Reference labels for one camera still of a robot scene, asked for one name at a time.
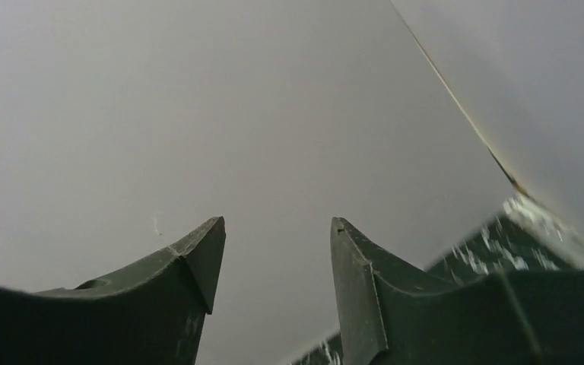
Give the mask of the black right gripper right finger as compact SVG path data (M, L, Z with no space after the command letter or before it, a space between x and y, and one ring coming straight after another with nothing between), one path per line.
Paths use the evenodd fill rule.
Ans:
M584 364L584 270L504 271L457 284L332 220L346 364Z

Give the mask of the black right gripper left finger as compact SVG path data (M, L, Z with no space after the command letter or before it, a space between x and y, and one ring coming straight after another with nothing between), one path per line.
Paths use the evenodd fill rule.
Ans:
M74 288L0 287L0 364L193 364L226 239L212 217Z

